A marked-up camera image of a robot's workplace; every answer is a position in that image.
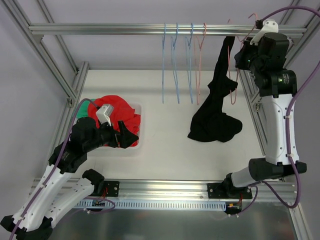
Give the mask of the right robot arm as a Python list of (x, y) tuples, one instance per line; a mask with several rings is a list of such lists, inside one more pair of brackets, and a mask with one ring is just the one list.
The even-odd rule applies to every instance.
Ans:
[(297, 77), (284, 68), (289, 40), (282, 33), (265, 33), (257, 43), (252, 37), (244, 40), (235, 55), (235, 66), (250, 71), (259, 89), (266, 117), (267, 146), (265, 155), (252, 158), (248, 166), (229, 173), (223, 181), (223, 193), (235, 198), (250, 185), (267, 179), (299, 177), (307, 171), (295, 149), (294, 104)]

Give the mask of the green tank top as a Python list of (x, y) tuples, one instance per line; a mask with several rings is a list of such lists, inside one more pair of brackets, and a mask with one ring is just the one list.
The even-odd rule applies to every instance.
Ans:
[(80, 119), (80, 118), (83, 118), (83, 117), (88, 117), (89, 114), (88, 114), (88, 107), (89, 105), (91, 105), (91, 102), (88, 101), (88, 100), (81, 100), (82, 103), (79, 103), (77, 106), (79, 107), (78, 108), (78, 111), (76, 113), (76, 119)]

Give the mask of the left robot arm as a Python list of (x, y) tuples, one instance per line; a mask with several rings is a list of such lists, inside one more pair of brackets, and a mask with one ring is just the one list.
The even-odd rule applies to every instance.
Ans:
[(95, 120), (90, 117), (76, 121), (70, 136), (54, 149), (40, 182), (27, 202), (18, 212), (1, 220), (1, 226), (11, 233), (11, 240), (47, 240), (77, 203), (90, 195), (101, 195), (105, 178), (96, 170), (89, 169), (68, 192), (57, 196), (88, 159), (89, 152), (105, 145), (126, 149), (139, 140), (123, 121), (118, 124), (119, 130), (116, 131), (108, 122), (97, 127)]

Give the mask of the blue hanger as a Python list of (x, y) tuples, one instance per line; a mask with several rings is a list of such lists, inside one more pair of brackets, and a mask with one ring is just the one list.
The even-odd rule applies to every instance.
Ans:
[(161, 61), (161, 102), (164, 104), (164, 96), (165, 96), (165, 44), (166, 44), (166, 32), (167, 25), (164, 23), (163, 27), (163, 36), (162, 36), (162, 61)]
[(189, 89), (189, 97), (190, 103), (193, 104), (193, 88), (192, 88), (192, 54), (191, 54), (191, 44), (194, 33), (194, 24), (191, 23), (190, 36), (184, 37), (184, 46), (185, 46), (185, 57), (186, 57), (186, 66), (187, 66), (187, 81), (188, 81), (188, 89)]
[(176, 62), (176, 45), (177, 45), (178, 34), (179, 34), (179, 24), (176, 23), (175, 37), (172, 36), (171, 42), (170, 42), (170, 54), (171, 54), (172, 74), (173, 74), (173, 81), (175, 85), (176, 98), (177, 98), (177, 103), (180, 104), (179, 80), (178, 80), (177, 62)]

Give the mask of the black tank top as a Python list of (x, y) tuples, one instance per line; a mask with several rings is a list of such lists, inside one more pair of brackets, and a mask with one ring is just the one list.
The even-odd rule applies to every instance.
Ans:
[(228, 53), (234, 42), (234, 36), (227, 36), (223, 40), (212, 81), (207, 85), (209, 95), (191, 119), (187, 135), (191, 140), (202, 143), (214, 141), (225, 143), (243, 128), (240, 120), (223, 112), (224, 98), (238, 87), (237, 82), (227, 77)]

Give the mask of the red tank top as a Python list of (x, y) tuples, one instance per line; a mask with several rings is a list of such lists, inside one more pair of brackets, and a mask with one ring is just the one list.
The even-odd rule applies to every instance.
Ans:
[[(113, 129), (116, 132), (120, 131), (118, 122), (123, 121), (125, 127), (136, 136), (140, 130), (141, 115), (135, 113), (135, 109), (132, 108), (123, 98), (118, 95), (106, 95), (101, 98), (97, 98), (93, 101), (98, 107), (104, 104), (110, 104), (113, 107), (113, 111), (110, 115), (110, 120)], [(90, 103), (87, 107), (88, 116), (84, 118), (83, 127), (85, 130), (96, 131), (100, 127), (98, 117), (96, 115), (97, 108)]]

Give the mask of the pink hanger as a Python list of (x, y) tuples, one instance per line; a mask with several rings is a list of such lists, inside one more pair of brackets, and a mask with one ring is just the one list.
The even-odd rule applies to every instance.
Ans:
[[(248, 18), (250, 19), (252, 16), (254, 16), (255, 20), (258, 20), (258, 15), (255, 12), (252, 13)], [(243, 39), (240, 39), (238, 36), (236, 37), (238, 42), (240, 43), (240, 47), (243, 46), (244, 40), (255, 29), (255, 26), (256, 26), (256, 24), (254, 23), (252, 29), (250, 30), (250, 32)], [(227, 72), (228, 72), (228, 77), (231, 79), (231, 71), (230, 71), (230, 66), (231, 66), (231, 48), (229, 46), (227, 47), (227, 57), (228, 57), (228, 69), (227, 69)], [(239, 75), (240, 75), (240, 70), (237, 68), (236, 69), (236, 79), (235, 79), (236, 83), (238, 82)], [(230, 95), (230, 103), (232, 105), (234, 105), (236, 103), (236, 101), (237, 101), (237, 93), (238, 93), (238, 88), (237, 87), (235, 88), (234, 91), (230, 90), (230, 93), (229, 93), (229, 95)]]
[(196, 104), (200, 104), (201, 96), (201, 73), (202, 73), (202, 48), (207, 34), (207, 24), (203, 24), (202, 40), (198, 36), (193, 40), (194, 64), (195, 64), (195, 86), (196, 86)]

